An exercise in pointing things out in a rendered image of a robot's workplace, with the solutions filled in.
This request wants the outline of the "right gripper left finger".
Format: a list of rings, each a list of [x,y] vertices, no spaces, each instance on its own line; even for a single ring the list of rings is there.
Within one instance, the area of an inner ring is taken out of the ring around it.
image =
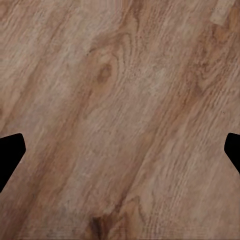
[[[26,153],[22,133],[0,138],[0,193]]]

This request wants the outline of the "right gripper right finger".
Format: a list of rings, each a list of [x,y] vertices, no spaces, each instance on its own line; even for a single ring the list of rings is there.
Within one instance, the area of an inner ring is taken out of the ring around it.
[[[240,173],[240,134],[227,135],[224,151]]]

